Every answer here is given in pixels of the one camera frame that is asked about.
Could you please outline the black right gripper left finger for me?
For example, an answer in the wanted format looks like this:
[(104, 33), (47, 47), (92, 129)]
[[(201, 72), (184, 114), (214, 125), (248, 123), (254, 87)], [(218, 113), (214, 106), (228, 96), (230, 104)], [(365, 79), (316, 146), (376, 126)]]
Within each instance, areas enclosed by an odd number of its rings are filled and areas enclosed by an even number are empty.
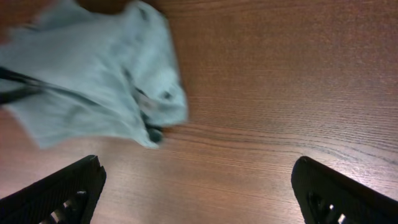
[(89, 155), (1, 199), (1, 223), (89, 223), (106, 182)]

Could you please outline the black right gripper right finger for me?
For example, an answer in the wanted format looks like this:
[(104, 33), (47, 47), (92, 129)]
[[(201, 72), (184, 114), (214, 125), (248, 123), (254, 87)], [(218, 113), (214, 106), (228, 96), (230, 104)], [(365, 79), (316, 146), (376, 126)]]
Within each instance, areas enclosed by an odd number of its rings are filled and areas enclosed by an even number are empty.
[(397, 223), (397, 201), (302, 156), (294, 164), (291, 184), (304, 222)]

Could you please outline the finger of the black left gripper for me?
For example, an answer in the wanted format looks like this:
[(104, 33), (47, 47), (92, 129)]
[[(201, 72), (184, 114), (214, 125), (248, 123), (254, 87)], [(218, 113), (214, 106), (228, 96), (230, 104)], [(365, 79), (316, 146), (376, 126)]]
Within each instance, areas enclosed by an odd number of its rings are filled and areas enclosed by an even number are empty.
[(1, 79), (20, 83), (22, 86), (9, 91), (1, 92), (1, 104), (5, 105), (23, 98), (43, 92), (44, 84), (42, 81), (28, 77), (21, 73), (13, 72), (1, 67)]

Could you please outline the light blue t-shirt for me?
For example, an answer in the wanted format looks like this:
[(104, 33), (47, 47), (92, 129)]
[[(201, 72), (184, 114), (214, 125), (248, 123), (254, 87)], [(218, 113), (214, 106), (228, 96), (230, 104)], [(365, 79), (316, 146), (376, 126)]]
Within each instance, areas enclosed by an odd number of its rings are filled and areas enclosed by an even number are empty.
[(5, 107), (41, 148), (80, 136), (155, 148), (160, 128), (188, 119), (168, 20), (142, 1), (115, 15), (57, 1), (10, 30), (1, 70), (37, 88)]

